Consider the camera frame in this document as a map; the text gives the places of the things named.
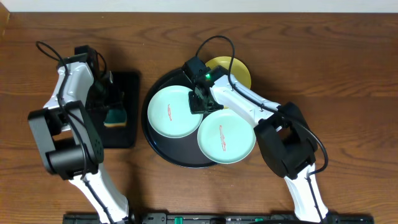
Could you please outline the green yellow sponge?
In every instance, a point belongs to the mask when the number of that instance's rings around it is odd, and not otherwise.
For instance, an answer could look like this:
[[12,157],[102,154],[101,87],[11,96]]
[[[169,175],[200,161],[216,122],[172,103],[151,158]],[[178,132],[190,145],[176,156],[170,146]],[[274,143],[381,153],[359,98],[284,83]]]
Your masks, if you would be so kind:
[[125,127],[127,125],[127,113],[123,105],[110,106],[104,125],[107,128]]

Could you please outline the mint plate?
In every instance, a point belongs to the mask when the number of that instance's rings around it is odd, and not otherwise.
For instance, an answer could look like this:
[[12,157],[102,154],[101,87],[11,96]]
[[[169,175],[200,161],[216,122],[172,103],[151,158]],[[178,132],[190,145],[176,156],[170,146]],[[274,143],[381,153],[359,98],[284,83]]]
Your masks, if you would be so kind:
[[209,114],[198,128],[198,146],[210,160],[232,164],[247,157],[255,143],[253,127],[233,110]]
[[201,124],[202,114],[192,114],[188,94],[191,89],[172,85],[159,90],[150,100],[147,118],[152,128],[167,138],[182,138]]

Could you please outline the yellow plate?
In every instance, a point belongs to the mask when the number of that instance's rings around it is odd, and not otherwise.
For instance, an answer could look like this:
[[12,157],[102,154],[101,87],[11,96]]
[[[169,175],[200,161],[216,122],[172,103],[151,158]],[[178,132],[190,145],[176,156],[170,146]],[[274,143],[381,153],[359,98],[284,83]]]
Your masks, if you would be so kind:
[[245,64],[236,58],[221,56],[209,60],[205,65],[202,99],[206,112],[232,108],[240,113],[252,108],[250,101],[236,91],[250,92],[251,76]]

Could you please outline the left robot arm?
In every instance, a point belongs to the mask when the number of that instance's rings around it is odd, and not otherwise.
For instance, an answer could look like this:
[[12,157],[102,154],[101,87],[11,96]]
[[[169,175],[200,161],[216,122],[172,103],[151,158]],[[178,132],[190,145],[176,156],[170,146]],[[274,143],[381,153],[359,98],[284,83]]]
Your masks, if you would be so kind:
[[127,198],[104,168],[104,148],[85,109],[93,73],[86,62],[73,62],[59,67],[58,74],[51,98],[28,115],[44,167],[79,188],[101,223],[126,223]]

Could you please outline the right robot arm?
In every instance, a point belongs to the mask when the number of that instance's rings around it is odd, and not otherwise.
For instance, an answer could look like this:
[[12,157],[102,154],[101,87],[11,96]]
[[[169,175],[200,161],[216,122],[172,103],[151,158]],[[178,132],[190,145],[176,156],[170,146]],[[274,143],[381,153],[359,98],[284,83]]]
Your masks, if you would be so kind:
[[188,94],[191,112],[206,114],[227,107],[252,125],[263,160],[288,186],[295,216],[303,222],[324,223],[328,209],[315,176],[327,165],[315,167],[315,152],[327,151],[300,109],[291,102],[280,105],[259,96],[221,66],[183,72],[194,87]]

